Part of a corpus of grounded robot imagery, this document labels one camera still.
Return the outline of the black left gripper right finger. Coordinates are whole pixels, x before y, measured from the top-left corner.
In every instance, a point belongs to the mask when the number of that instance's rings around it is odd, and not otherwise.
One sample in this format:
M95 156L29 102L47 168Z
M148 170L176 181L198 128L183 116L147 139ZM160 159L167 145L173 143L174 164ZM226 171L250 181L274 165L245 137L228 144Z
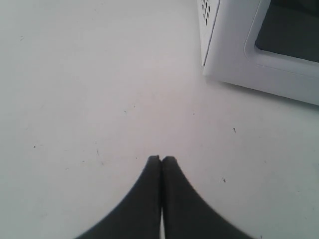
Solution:
M166 239L251 238L201 198L173 156L161 162L161 203Z

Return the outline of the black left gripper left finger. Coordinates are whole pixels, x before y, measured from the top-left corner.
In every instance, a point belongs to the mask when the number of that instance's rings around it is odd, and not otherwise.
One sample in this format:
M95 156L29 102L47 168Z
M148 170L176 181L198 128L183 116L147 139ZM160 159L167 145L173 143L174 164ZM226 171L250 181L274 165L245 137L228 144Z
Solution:
M141 175L121 202L79 239L159 239L161 160L150 156Z

